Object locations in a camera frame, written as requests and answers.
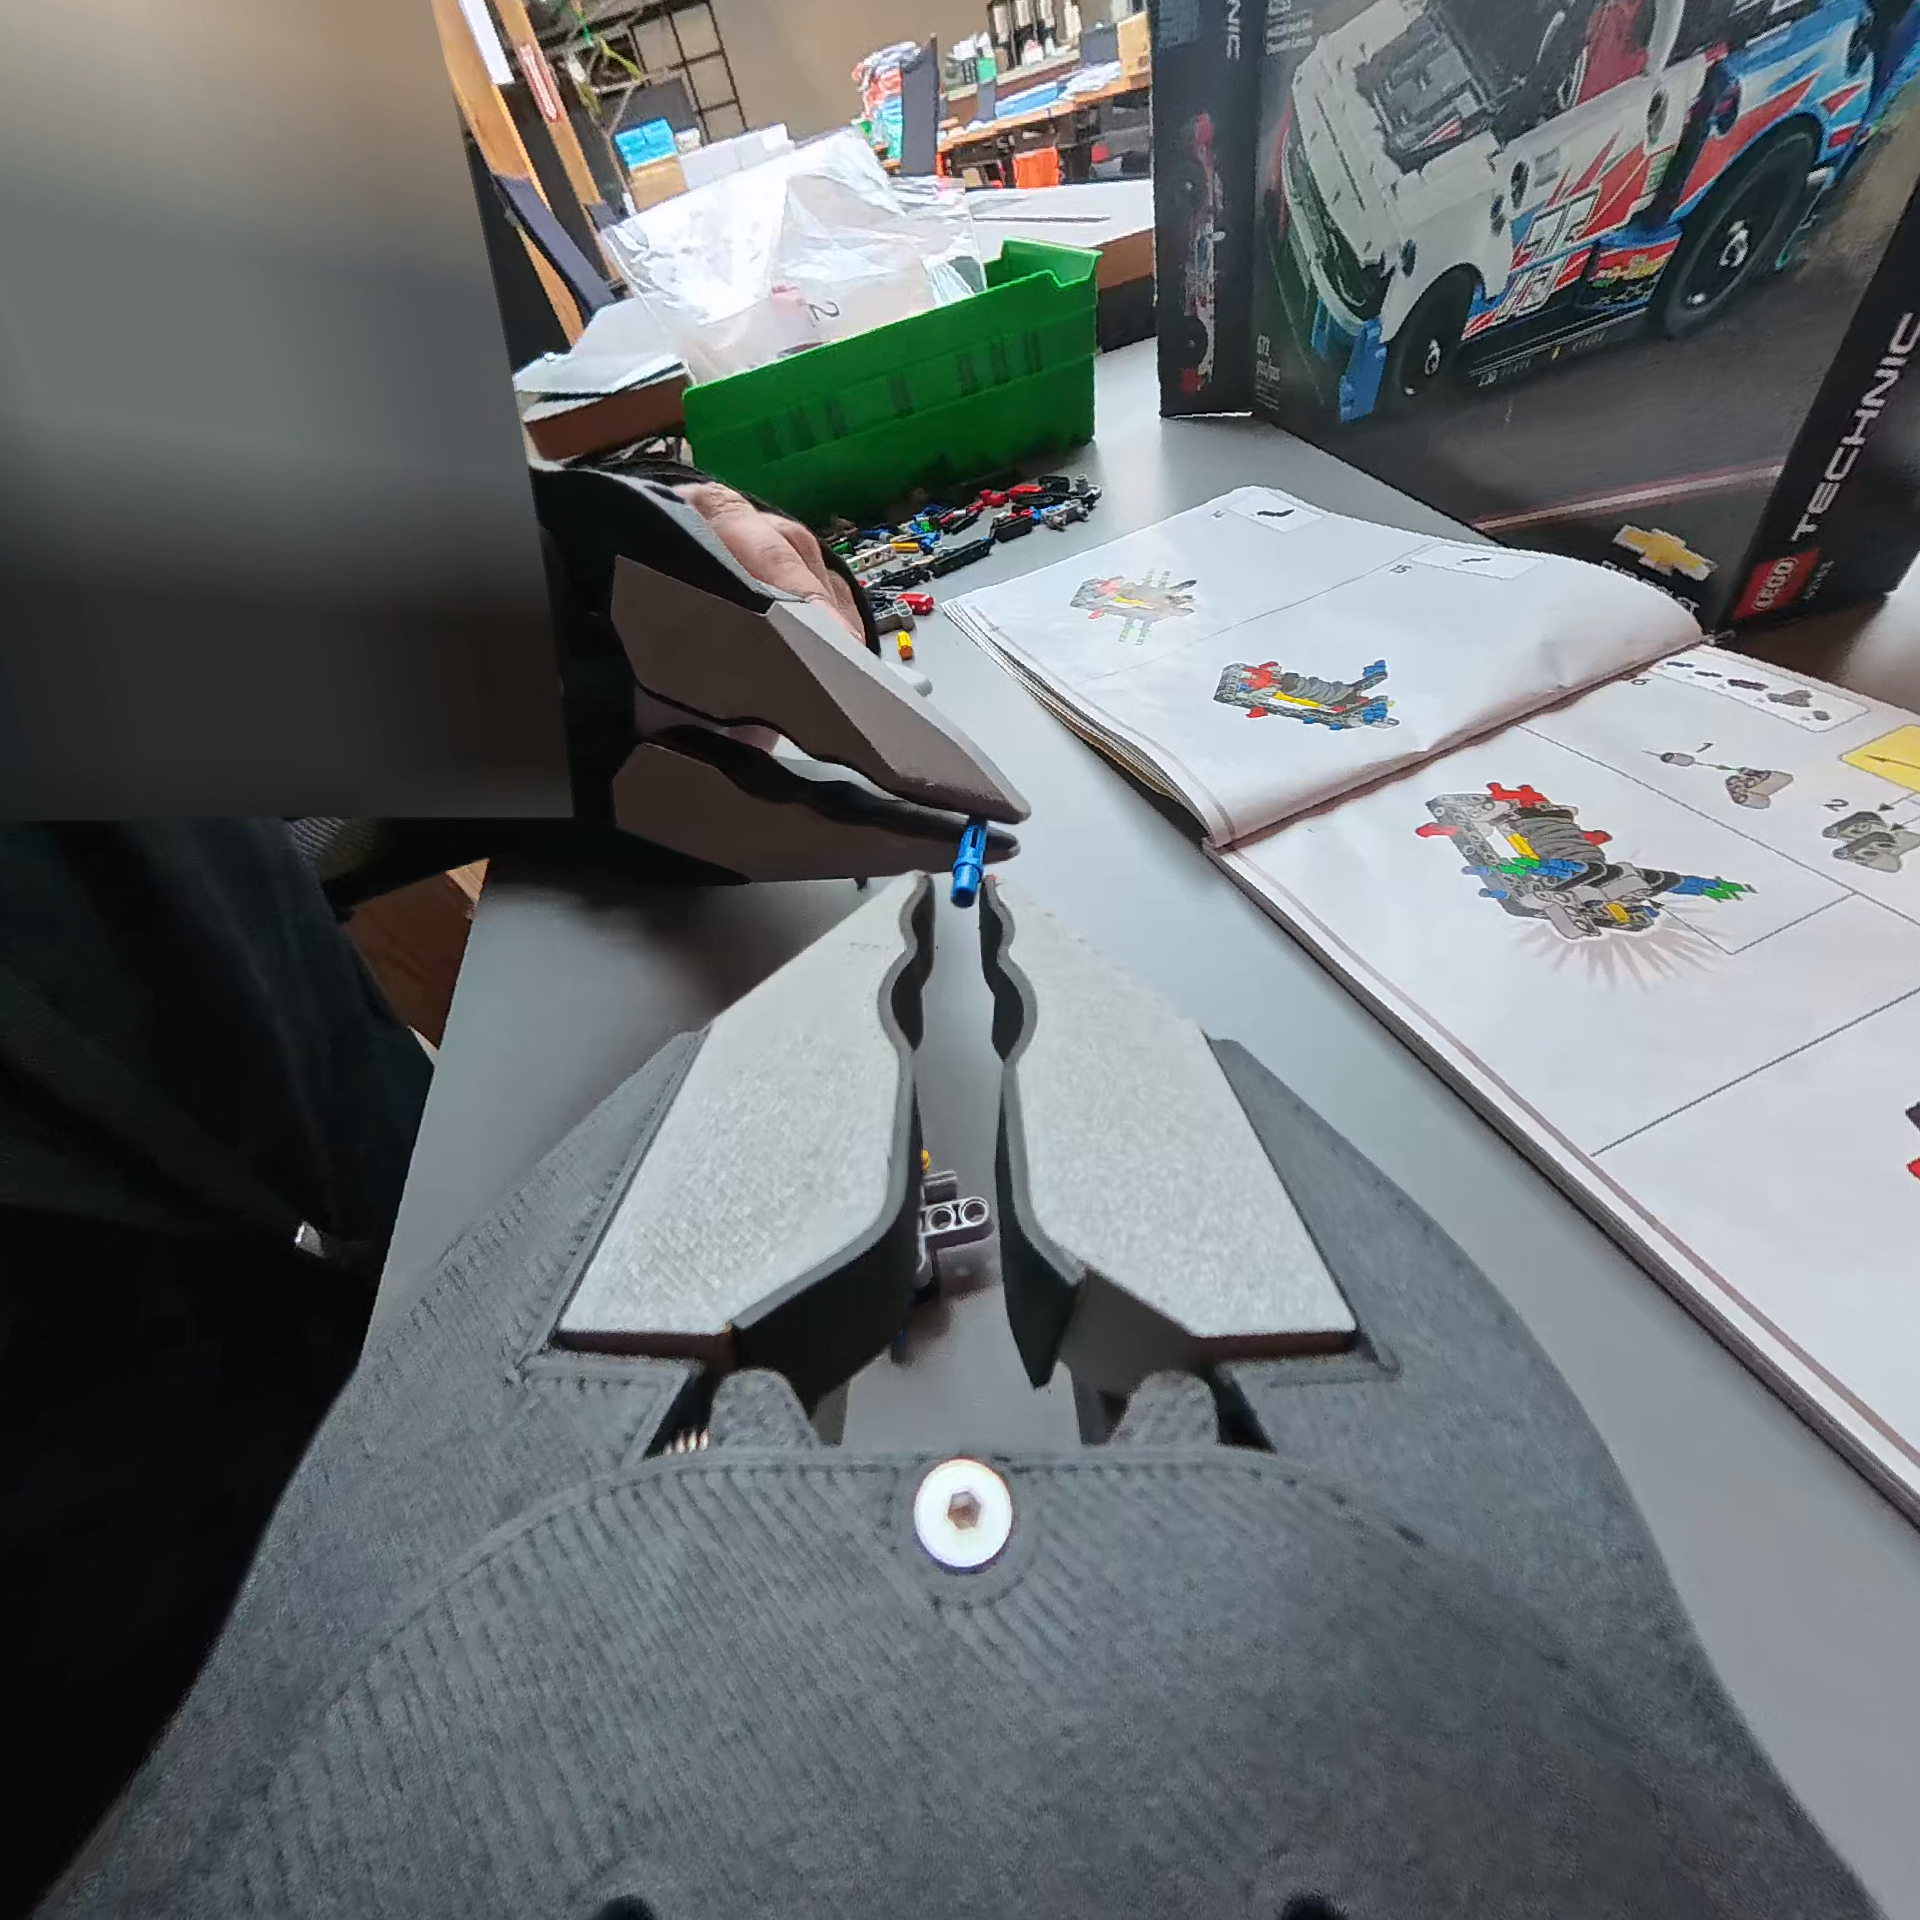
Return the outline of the crumpled clear plastic bags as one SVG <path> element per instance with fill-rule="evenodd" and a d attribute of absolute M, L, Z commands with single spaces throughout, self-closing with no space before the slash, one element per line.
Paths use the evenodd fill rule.
<path fill-rule="evenodd" d="M 988 291 L 968 199 L 894 178 L 860 133 L 826 133 L 666 196 L 600 236 L 619 272 L 575 351 L 515 368 L 525 399 L 728 384 Z"/>

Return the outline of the wooden furniture frame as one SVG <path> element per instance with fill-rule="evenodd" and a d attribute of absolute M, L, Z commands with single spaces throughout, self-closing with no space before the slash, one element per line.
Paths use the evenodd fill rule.
<path fill-rule="evenodd" d="M 507 111 L 507 55 L 497 31 L 488 7 L 464 7 L 464 0 L 437 0 L 437 31 L 444 31 L 444 60 L 449 60 L 449 84 L 474 145 L 474 208 L 482 208 L 482 236 L 488 236 L 488 269 L 497 269 L 497 303 L 505 303 L 505 325 L 507 325 L 507 361 L 535 361 L 549 351 L 575 351 L 582 339 L 582 305 L 568 297 L 568 278 L 542 263 L 542 250 L 515 226 L 497 174 L 515 174 L 535 188 L 535 161 L 525 145 L 525 129 Z"/>

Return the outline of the person's left hand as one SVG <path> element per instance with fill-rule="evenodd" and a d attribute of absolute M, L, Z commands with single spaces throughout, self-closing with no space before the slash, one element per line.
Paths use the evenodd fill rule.
<path fill-rule="evenodd" d="M 728 482 L 677 482 L 677 492 L 719 531 L 719 539 L 751 569 L 765 589 L 780 589 L 794 602 L 826 602 L 867 653 L 879 653 L 879 616 L 855 576 L 794 521 L 777 512 Z"/>

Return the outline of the black frame lego model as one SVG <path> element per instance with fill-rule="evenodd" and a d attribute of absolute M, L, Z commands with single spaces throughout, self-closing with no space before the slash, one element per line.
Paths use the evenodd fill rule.
<path fill-rule="evenodd" d="M 965 1193 L 958 1168 L 938 1168 L 922 1149 L 922 1181 L 915 1181 L 915 1275 L 913 1275 L 913 1314 L 890 1336 L 890 1368 L 913 1357 L 915 1314 L 943 1306 L 958 1275 L 968 1275 L 968 1257 L 994 1235 L 988 1197 Z"/>

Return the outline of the pile of lego pieces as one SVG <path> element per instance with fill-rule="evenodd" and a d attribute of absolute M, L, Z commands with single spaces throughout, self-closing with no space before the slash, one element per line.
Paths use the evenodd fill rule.
<path fill-rule="evenodd" d="M 828 521 L 826 547 L 860 589 L 879 633 L 913 633 L 938 606 L 938 579 L 988 564 L 1004 539 L 1038 531 L 1075 531 L 1104 505 L 1089 473 L 1031 473 L 1013 491 L 977 491 L 965 505 L 913 510 L 900 521 Z"/>

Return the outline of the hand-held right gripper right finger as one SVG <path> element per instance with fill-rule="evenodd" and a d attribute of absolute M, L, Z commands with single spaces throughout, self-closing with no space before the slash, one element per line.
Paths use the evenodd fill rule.
<path fill-rule="evenodd" d="M 1013 886 L 977 897 L 994 1043 L 994 1271 L 1031 1387 L 1145 1387 L 1356 1346 L 1214 1037 Z"/>

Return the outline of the green object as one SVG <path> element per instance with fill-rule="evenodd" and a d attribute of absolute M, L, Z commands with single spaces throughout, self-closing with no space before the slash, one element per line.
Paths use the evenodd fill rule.
<path fill-rule="evenodd" d="M 984 297 L 685 397 L 690 460 L 794 521 L 879 521 L 1100 432 L 1100 252 L 1004 238 Z"/>

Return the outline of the person's torso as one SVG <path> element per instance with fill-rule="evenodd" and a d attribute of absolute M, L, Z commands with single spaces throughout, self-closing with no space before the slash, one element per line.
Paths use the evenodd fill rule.
<path fill-rule="evenodd" d="M 224 1640 L 364 1357 L 419 1103 L 287 822 L 0 827 L 0 1912 Z"/>

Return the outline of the black lego set box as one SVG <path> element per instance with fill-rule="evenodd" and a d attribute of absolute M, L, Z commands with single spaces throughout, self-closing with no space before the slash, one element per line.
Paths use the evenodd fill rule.
<path fill-rule="evenodd" d="M 1709 627 L 1916 569 L 1909 0 L 1165 0 L 1158 409 Z"/>

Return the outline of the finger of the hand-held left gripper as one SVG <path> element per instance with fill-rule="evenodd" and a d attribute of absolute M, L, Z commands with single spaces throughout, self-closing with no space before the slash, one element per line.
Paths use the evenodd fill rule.
<path fill-rule="evenodd" d="M 867 779 L 894 801 L 1024 822 L 1004 768 L 826 602 L 755 589 L 751 576 L 685 579 L 613 557 L 608 627 L 633 675 L 641 733 L 780 733 L 813 766 Z"/>
<path fill-rule="evenodd" d="M 968 814 L 988 822 L 988 855 L 1013 855 L 1024 796 L 994 809 L 913 801 L 833 766 L 767 754 L 728 733 L 641 733 L 608 779 L 608 814 L 745 886 L 802 886 L 949 872 Z"/>

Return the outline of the lego instruction booklet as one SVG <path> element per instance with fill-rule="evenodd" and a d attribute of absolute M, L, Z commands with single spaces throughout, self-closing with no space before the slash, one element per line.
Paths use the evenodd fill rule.
<path fill-rule="evenodd" d="M 1909 708 L 1618 569 L 1277 491 L 949 621 L 1916 1516 Z"/>

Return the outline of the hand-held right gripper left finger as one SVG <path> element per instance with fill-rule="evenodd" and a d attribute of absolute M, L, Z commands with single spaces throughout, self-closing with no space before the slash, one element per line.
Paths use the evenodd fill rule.
<path fill-rule="evenodd" d="M 556 1346 L 846 1393 L 915 1285 L 931 875 L 867 888 L 695 1037 L 575 1257 Z"/>

